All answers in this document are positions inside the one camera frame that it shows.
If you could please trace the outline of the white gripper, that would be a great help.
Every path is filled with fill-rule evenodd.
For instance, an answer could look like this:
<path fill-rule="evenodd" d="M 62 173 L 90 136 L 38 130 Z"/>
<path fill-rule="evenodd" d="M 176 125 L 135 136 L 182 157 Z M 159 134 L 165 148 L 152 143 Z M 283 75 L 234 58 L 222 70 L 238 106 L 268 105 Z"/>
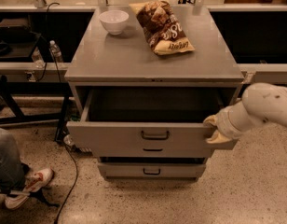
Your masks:
<path fill-rule="evenodd" d="M 216 115 L 210 115 L 203 120 L 205 126 L 217 127 L 212 136 L 206 139 L 208 144 L 223 144 L 231 141 L 231 139 L 238 139 L 242 135 L 242 132 L 230 120 L 231 108 L 232 106 L 225 107 Z"/>

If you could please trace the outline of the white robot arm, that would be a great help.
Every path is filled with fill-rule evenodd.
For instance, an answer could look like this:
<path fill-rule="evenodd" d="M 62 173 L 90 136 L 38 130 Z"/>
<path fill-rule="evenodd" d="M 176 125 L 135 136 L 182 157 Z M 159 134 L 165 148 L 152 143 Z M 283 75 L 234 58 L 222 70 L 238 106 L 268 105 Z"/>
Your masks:
<path fill-rule="evenodd" d="M 216 128 L 208 144 L 238 140 L 247 131 L 267 123 L 287 128 L 287 87 L 268 83 L 248 86 L 234 105 L 221 109 L 203 121 Z"/>

